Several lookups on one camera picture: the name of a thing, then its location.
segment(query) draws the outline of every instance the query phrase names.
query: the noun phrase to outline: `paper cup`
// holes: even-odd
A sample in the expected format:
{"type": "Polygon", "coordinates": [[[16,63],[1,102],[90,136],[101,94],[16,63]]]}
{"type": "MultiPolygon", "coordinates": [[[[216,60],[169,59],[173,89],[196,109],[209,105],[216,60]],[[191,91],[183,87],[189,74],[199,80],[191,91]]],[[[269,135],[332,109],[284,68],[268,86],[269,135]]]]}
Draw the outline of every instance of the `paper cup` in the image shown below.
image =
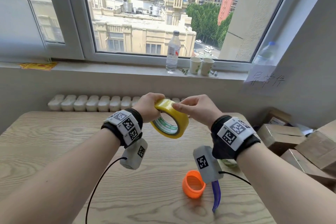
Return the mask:
{"type": "Polygon", "coordinates": [[[214,60],[209,59],[209,58],[204,58],[202,60],[201,75],[209,76],[213,63],[215,63],[214,60]]]}
{"type": "Polygon", "coordinates": [[[190,67],[189,72],[191,74],[197,74],[202,64],[202,60],[200,58],[192,57],[190,58],[190,67]]]}

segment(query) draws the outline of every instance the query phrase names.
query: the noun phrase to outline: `blue plastic strip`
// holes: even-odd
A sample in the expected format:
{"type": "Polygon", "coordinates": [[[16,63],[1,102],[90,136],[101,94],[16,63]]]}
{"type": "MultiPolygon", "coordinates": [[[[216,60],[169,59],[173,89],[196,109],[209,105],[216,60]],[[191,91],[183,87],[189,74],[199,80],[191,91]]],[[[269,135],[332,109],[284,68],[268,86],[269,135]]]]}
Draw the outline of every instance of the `blue plastic strip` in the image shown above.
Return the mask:
{"type": "Polygon", "coordinates": [[[219,206],[219,203],[221,202],[221,188],[219,186],[218,181],[212,182],[211,185],[212,185],[213,197],[214,197],[212,212],[215,212],[219,206]]]}

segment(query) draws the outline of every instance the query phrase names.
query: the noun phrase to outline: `black cable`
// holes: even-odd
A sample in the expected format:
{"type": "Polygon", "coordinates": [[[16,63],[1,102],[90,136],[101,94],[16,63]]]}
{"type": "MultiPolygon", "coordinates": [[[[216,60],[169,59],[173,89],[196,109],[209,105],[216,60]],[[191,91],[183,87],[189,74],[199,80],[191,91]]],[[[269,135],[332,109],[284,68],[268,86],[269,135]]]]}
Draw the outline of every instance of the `black cable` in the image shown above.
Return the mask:
{"type": "Polygon", "coordinates": [[[229,172],[225,172],[225,171],[219,171],[219,173],[220,173],[220,174],[228,174],[228,175],[232,175],[232,176],[237,177],[238,179],[241,179],[242,181],[244,181],[244,182],[250,184],[248,181],[246,181],[245,179],[239,177],[238,175],[235,175],[235,174],[232,174],[232,173],[229,173],[229,172]]]}
{"type": "Polygon", "coordinates": [[[116,159],[115,161],[113,161],[112,164],[110,164],[110,165],[106,168],[106,170],[103,172],[103,174],[102,174],[101,177],[99,178],[99,180],[98,180],[98,182],[97,182],[97,184],[96,184],[96,186],[95,186],[95,188],[94,188],[94,190],[93,190],[93,192],[92,192],[92,194],[91,194],[91,197],[90,197],[90,200],[89,200],[89,204],[87,205],[86,215],[85,215],[85,224],[87,224],[87,215],[88,215],[88,213],[89,213],[89,208],[90,208],[91,200],[92,200],[93,194],[96,192],[96,189],[97,189],[97,187],[98,187],[98,184],[100,183],[101,179],[103,178],[103,176],[104,176],[104,174],[107,172],[107,170],[108,170],[108,169],[109,169],[115,162],[117,162],[118,160],[121,160],[121,159],[127,159],[127,158],[126,158],[126,157],[121,157],[121,158],[118,158],[118,159],[116,159]]]}

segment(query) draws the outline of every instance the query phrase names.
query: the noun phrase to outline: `cardboard box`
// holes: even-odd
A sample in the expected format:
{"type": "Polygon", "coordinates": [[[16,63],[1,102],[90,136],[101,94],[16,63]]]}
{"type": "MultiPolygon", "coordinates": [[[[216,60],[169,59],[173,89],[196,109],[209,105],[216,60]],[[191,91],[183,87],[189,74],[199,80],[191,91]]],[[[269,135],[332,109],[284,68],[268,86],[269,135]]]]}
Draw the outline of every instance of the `cardboard box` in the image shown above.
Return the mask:
{"type": "Polygon", "coordinates": [[[266,147],[278,156],[306,139],[299,128],[272,124],[262,125],[257,134],[266,147]]]}
{"type": "Polygon", "coordinates": [[[295,149],[321,170],[336,174],[336,120],[315,130],[295,149]]]}
{"type": "Polygon", "coordinates": [[[280,111],[276,108],[271,108],[268,112],[266,118],[263,121],[263,124],[273,124],[284,126],[289,123],[292,119],[292,116],[288,113],[280,111]]]}
{"type": "Polygon", "coordinates": [[[336,176],[320,170],[297,150],[287,150],[281,158],[327,187],[336,185],[336,176]]]}

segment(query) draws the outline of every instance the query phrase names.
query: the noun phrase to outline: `window sill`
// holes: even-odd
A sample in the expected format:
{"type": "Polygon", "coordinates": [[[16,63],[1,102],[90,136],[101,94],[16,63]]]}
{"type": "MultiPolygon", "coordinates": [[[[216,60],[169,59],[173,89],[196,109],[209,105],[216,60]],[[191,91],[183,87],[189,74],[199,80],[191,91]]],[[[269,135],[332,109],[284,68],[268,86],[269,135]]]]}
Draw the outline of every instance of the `window sill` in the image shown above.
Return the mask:
{"type": "MultiPolygon", "coordinates": [[[[0,62],[0,67],[4,68],[21,68],[18,64],[0,62]]],[[[153,75],[153,76],[175,76],[190,78],[206,78],[206,79],[226,79],[245,81],[247,72],[229,72],[218,71],[217,77],[213,75],[202,76],[188,73],[184,75],[179,68],[174,73],[167,73],[162,67],[134,66],[134,65],[112,65],[112,64],[95,64],[81,62],[59,62],[52,71],[77,71],[77,72],[93,72],[93,73],[115,73],[115,74],[134,74],[134,75],[153,75]]]]}

